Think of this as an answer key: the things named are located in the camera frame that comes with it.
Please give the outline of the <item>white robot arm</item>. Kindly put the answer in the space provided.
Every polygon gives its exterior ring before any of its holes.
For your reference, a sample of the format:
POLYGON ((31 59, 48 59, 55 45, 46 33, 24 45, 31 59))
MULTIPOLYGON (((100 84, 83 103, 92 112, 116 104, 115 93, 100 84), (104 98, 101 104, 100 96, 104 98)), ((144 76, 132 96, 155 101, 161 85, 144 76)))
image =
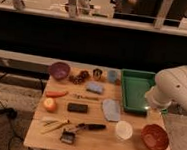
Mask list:
POLYGON ((144 96, 150 108, 167 109, 176 101, 187 111, 187 65, 160 70, 155 85, 144 96))

